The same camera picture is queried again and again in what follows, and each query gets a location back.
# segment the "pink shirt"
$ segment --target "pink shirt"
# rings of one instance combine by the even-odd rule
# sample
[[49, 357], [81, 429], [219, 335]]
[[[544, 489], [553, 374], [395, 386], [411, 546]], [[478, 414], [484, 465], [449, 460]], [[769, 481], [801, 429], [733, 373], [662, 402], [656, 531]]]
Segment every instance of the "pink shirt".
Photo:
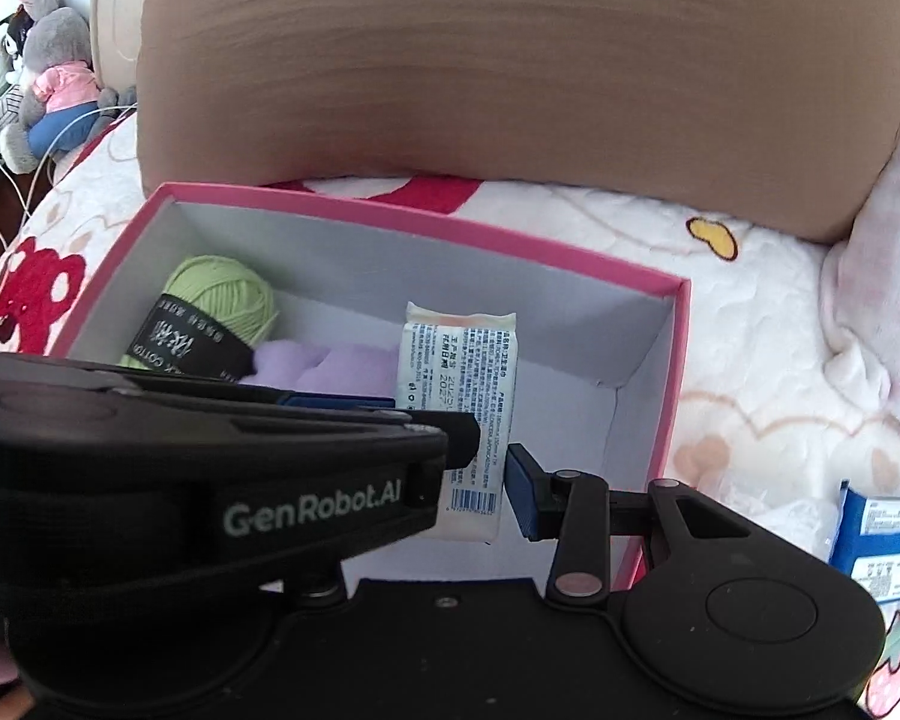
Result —
[[96, 103], [100, 96], [96, 76], [86, 62], [67, 62], [50, 68], [34, 81], [34, 95], [47, 105], [47, 113]]

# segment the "pink box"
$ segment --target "pink box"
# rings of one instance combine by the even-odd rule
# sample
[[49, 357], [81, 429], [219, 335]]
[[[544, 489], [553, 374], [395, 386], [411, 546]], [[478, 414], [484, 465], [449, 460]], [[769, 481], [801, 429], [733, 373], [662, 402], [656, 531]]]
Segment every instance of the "pink box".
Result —
[[[52, 354], [117, 362], [186, 257], [234, 257], [276, 292], [274, 338], [396, 347], [407, 301], [452, 314], [517, 314], [511, 441], [545, 469], [643, 490], [663, 470], [687, 339], [689, 282], [496, 227], [361, 200], [168, 184], [128, 225]], [[546, 579], [553, 543], [519, 535], [509, 504], [493, 544], [407, 539], [347, 576]], [[639, 550], [613, 546], [615, 584]]]

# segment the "pink box rim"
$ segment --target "pink box rim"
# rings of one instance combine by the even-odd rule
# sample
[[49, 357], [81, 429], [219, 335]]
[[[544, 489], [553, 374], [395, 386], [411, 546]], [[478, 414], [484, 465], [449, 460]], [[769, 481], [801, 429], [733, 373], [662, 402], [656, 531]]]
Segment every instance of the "pink box rim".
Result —
[[[677, 401], [686, 362], [690, 327], [689, 280], [595, 251], [506, 228], [428, 211], [386, 205], [373, 200], [336, 199], [309, 191], [233, 187], [223, 184], [163, 184], [130, 220], [120, 238], [117, 238], [113, 247], [103, 257], [103, 261], [90, 277], [58, 337], [50, 347], [48, 352], [50, 357], [62, 358], [69, 354], [74, 342], [77, 341], [79, 330], [114, 272], [130, 254], [130, 250], [151, 220], [164, 205], [171, 202], [252, 208], [389, 229], [576, 272], [655, 298], [668, 296], [674, 298], [674, 338], [671, 343], [667, 386], [647, 481], [658, 478], [663, 473], [677, 416]], [[631, 544], [626, 551], [623, 570], [617, 581], [618, 586], [630, 586], [636, 579], [639, 568], [639, 546]]]

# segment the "black yarn label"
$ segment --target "black yarn label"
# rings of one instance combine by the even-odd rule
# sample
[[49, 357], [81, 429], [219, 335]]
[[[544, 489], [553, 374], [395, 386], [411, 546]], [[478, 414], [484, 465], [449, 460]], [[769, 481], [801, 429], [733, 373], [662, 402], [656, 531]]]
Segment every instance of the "black yarn label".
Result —
[[186, 300], [160, 295], [127, 355], [164, 373], [235, 382], [253, 373], [253, 349]]

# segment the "blue package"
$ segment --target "blue package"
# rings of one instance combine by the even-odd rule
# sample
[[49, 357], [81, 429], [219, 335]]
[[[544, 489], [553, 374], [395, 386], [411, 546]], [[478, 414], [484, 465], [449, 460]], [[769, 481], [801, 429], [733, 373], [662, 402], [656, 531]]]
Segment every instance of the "blue package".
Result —
[[900, 601], [900, 498], [867, 498], [844, 483], [842, 516], [830, 565], [877, 603]]

